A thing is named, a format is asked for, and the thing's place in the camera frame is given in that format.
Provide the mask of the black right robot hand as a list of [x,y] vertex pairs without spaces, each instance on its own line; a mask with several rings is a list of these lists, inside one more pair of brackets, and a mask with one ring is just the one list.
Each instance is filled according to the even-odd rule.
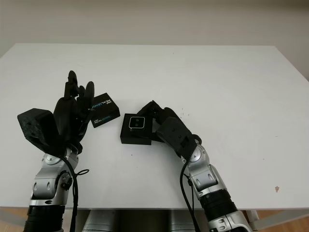
[[[182,124],[183,122],[181,119],[176,115],[176,113],[168,108],[165,107],[162,109],[155,101],[151,101],[148,104],[146,104],[141,110],[137,112],[138,116],[142,117],[147,117],[151,119],[155,119],[155,121],[159,124],[162,125],[163,122],[168,118],[168,117],[174,117],[178,119]],[[146,132],[145,135],[142,135],[142,132],[133,132],[134,136],[137,136],[139,138],[145,138],[145,139],[150,139],[152,141],[157,141],[163,143],[162,141],[155,132]]]

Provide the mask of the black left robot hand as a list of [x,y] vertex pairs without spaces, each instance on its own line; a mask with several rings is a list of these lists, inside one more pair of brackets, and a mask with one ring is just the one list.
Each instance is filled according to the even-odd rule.
[[82,152],[81,140],[94,112],[94,93],[92,81],[85,87],[78,85],[76,73],[70,71],[65,83],[64,96],[58,100],[53,113],[59,135],[65,145],[78,154]]

